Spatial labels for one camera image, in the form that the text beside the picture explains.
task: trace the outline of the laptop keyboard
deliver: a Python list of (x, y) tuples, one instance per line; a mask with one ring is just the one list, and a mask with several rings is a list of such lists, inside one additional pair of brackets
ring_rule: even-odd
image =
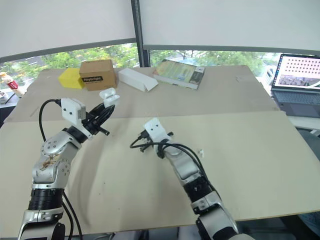
[(320, 94), (304, 94), (301, 92), (273, 91), (280, 103), (320, 105)]

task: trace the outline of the laptop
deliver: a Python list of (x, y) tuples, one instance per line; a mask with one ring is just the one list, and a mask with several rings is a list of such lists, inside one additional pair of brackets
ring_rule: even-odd
[(282, 54), (271, 94), (288, 116), (320, 118), (320, 57)]

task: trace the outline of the laptop screen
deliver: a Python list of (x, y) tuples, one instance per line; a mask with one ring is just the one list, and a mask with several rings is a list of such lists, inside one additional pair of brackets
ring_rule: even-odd
[(273, 85), (285, 88), (320, 90), (320, 58), (282, 54)]

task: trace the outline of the window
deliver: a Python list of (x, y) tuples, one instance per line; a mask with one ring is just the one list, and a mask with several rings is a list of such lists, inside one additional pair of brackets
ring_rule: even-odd
[[(0, 64), (0, 72), (7, 72), (20, 86), (26, 88), (44, 69), (79, 68), (83, 61), (103, 59), (112, 59), (115, 68), (140, 66), (137, 44), (126, 43), (8, 61)], [(8, 86), (2, 82), (0, 90), (4, 89), (8, 90)]]
[(151, 66), (163, 59), (197, 66), (247, 65), (256, 77), (277, 67), (281, 53), (250, 51), (151, 50)]

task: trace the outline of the white box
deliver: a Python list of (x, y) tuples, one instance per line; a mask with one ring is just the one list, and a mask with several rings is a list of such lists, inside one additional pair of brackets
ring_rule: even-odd
[(142, 92), (148, 92), (158, 85), (158, 81), (140, 72), (125, 68), (119, 71), (119, 80)]

